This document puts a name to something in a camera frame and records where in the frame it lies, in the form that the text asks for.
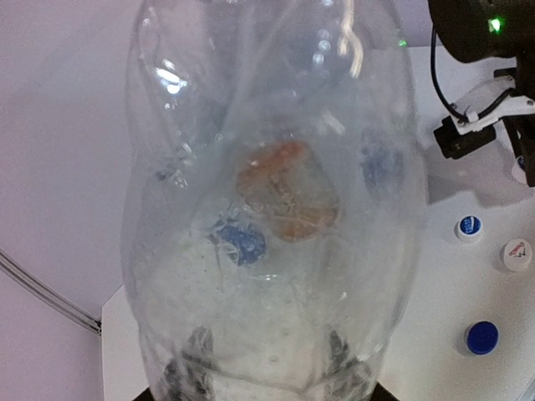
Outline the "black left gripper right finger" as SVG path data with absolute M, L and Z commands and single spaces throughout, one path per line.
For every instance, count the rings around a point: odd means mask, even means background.
M 374 388 L 374 401 L 399 401 L 391 392 L 389 392 L 380 383 Z

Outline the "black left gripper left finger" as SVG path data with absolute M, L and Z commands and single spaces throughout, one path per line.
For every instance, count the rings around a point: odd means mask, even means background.
M 155 401 L 149 388 L 142 391 L 133 401 Z

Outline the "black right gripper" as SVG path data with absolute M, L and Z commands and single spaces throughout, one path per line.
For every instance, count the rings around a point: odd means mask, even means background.
M 497 69 L 493 76 L 513 79 L 517 92 L 527 96 L 529 104 L 534 106 L 534 68 L 523 66 Z M 534 187 L 534 113 L 513 115 L 502 121 L 515 158 L 520 155 L 524 158 L 527 186 Z

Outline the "white blue-top bottle cap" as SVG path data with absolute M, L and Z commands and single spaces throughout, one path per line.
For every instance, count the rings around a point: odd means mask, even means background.
M 483 225 L 478 216 L 463 216 L 455 225 L 454 234 L 459 241 L 475 243 L 482 238 Z

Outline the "blue Pepsi bottle cap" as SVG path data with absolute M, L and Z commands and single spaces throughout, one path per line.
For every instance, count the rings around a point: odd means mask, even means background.
M 471 354 L 483 356 L 494 351 L 499 335 L 498 327 L 493 322 L 475 322 L 466 329 L 464 343 Z

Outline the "white water-bottle cap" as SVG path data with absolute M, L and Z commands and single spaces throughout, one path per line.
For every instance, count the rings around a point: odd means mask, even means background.
M 502 264 L 510 272 L 526 271 L 533 258 L 531 243 L 522 238 L 513 238 L 502 248 Z

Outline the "clear unlabelled plastic bottle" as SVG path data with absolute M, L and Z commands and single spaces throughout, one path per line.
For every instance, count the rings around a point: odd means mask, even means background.
M 144 1 L 121 261 L 156 400 L 368 400 L 427 201 L 391 1 Z

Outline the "white orange-bottle cap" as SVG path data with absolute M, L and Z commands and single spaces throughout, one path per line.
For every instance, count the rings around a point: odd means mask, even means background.
M 527 185 L 527 176 L 525 171 L 524 158 L 520 155 L 515 159 L 512 167 L 513 178 L 523 185 Z

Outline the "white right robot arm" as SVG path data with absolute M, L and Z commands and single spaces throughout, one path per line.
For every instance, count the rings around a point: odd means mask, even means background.
M 503 122 L 517 166 L 534 185 L 534 3 L 532 1 L 430 1 L 431 79 L 448 117 L 434 136 L 447 159 L 459 160 L 496 137 Z M 461 63 L 513 58 L 454 103 L 446 100 L 436 75 L 436 43 Z

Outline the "left aluminium corner post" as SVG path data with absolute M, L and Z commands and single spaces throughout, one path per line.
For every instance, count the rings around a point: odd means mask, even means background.
M 102 322 L 99 318 L 78 307 L 67 298 L 61 296 L 44 282 L 40 281 L 26 269 L 16 263 L 4 250 L 1 250 L 1 271 L 14 280 L 19 286 L 34 295 L 54 311 L 68 318 L 84 330 L 97 336 L 102 333 Z

